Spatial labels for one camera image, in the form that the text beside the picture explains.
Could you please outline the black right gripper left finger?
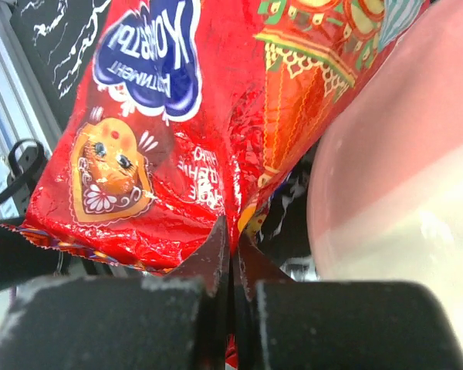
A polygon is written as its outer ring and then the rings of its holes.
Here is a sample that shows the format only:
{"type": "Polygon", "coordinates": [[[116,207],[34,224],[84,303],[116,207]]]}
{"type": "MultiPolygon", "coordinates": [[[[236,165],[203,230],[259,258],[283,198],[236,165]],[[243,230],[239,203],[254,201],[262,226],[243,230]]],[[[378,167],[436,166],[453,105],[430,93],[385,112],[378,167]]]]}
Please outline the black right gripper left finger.
{"type": "Polygon", "coordinates": [[[56,277],[61,253],[0,223],[0,291],[19,286],[0,324],[0,369],[223,369],[228,231],[166,276],[56,277]]]}

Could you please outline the red candy bag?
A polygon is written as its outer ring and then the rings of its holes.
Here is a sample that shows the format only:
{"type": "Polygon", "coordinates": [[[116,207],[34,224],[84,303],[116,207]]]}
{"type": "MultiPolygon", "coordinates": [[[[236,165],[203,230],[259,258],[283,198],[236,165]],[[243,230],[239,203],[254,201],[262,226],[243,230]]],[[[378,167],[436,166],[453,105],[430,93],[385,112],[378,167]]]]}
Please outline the red candy bag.
{"type": "Polygon", "coordinates": [[[236,243],[427,1],[111,1],[73,113],[15,227],[160,274],[219,217],[236,243]]]}

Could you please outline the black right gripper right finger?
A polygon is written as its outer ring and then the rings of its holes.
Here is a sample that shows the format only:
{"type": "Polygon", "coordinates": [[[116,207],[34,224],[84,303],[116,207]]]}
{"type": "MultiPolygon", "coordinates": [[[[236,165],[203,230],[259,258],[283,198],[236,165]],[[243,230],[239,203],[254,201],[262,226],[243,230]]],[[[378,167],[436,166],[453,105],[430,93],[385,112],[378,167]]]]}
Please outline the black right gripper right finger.
{"type": "Polygon", "coordinates": [[[423,285],[297,282],[247,236],[232,268],[240,369],[463,369],[450,321],[423,285]]]}

